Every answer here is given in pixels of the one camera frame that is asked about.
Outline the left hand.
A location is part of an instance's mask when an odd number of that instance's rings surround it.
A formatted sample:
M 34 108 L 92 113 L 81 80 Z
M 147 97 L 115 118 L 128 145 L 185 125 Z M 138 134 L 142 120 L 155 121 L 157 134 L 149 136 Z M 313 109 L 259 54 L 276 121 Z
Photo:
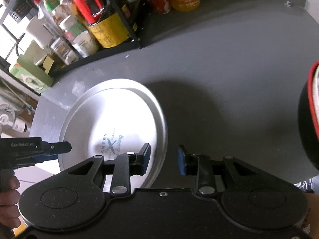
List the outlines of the left hand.
M 20 200 L 19 180 L 13 176 L 9 181 L 10 189 L 7 192 L 1 192 L 1 224 L 14 229 L 20 226 L 20 213 L 18 210 L 18 201 Z

